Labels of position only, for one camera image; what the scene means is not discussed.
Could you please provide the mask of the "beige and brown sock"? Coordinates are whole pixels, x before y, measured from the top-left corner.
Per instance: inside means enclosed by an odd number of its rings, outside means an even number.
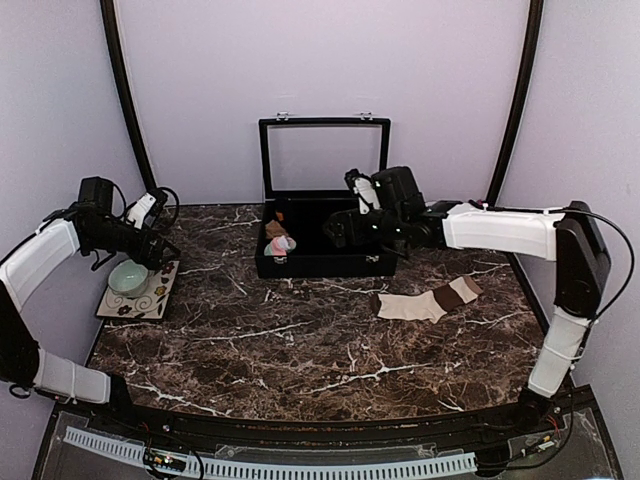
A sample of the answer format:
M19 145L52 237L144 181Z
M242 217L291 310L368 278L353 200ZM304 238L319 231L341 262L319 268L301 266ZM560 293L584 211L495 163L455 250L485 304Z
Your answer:
M483 290L470 276L460 276L420 295L376 293L370 296L374 314L388 320L428 320L436 324L458 307L475 301Z

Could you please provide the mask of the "pink patterned sock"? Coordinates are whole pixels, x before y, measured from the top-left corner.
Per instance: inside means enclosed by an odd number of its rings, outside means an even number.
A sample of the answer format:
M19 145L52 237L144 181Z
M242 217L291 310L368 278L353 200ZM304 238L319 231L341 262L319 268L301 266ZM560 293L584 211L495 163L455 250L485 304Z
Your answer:
M287 235L271 239L264 248L265 256L287 256L297 246L296 241Z

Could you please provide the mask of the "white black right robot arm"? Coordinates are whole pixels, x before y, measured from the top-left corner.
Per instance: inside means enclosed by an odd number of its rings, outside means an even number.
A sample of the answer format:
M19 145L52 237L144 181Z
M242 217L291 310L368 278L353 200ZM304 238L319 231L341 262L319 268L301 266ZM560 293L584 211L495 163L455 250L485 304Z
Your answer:
M410 168L366 176L345 175L357 207L333 213L323 225L337 247L403 241L408 246L486 249L542 258L556 265L552 320L510 424L534 432L549 416L546 399L581 358L588 335L607 310L603 304L611 256L598 228L603 217L574 201L563 208L515 209L475 201L428 204Z

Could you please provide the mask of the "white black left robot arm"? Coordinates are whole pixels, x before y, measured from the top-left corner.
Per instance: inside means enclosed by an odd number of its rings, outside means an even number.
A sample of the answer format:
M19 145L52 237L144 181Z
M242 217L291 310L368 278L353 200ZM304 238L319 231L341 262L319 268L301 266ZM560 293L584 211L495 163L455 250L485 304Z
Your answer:
M21 317L27 300L66 260L106 252L122 253L135 263L157 271L180 256L165 239L165 226L156 221L168 200L177 194L168 187L146 192L136 202L112 211L121 192L112 181L88 177L69 207L52 212L38 229L1 261L1 379L12 394L26 398L31 391L54 399L103 405L101 417L120 436L141 427L140 412L130 406L125 380L83 367L44 350Z

